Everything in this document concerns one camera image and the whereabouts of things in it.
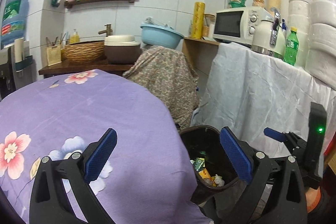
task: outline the purple tablecloth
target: purple tablecloth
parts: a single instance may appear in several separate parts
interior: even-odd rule
[[[100,70],[41,80],[0,103],[0,186],[24,221],[41,158],[68,158],[108,128],[118,143],[90,186],[117,224],[209,223],[189,201],[197,183],[167,108],[140,85]]]

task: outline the white plastic tablecloth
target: white plastic tablecloth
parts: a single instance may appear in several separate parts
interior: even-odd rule
[[[270,127],[308,138],[310,102],[327,111],[323,151],[336,131],[336,91],[302,68],[236,43],[219,45],[192,125],[230,127],[238,139],[269,157],[288,156],[284,144],[264,135]]]

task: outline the stack of white containers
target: stack of white containers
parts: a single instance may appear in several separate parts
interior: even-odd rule
[[[291,27],[297,29],[297,39],[299,41],[299,50],[296,56],[295,66],[305,67],[308,54],[308,33],[309,33],[309,15],[310,5],[304,0],[290,0],[288,11],[288,31]]]
[[[313,0],[310,23],[305,70],[336,90],[336,0]]]

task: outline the metal screw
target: metal screw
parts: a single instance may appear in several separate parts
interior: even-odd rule
[[[256,156],[257,156],[257,158],[259,158],[259,159],[263,159],[263,158],[265,158],[265,154],[263,153],[263,152],[257,152],[256,153]]]
[[[47,156],[42,158],[42,162],[43,162],[44,164],[45,164],[46,162],[48,162],[48,160],[49,160],[49,157],[47,157]]]
[[[78,159],[81,156],[81,154],[79,152],[73,153],[71,155],[71,158],[73,158],[74,160]]]
[[[294,158],[293,156],[289,156],[289,157],[288,157],[288,160],[289,160],[291,163],[295,162],[295,158]]]

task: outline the kettle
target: kettle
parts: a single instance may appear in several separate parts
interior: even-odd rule
[[[285,52],[285,36],[279,32],[280,12],[274,7],[271,10],[274,12],[274,19],[262,20],[256,27],[251,50],[282,59]]]

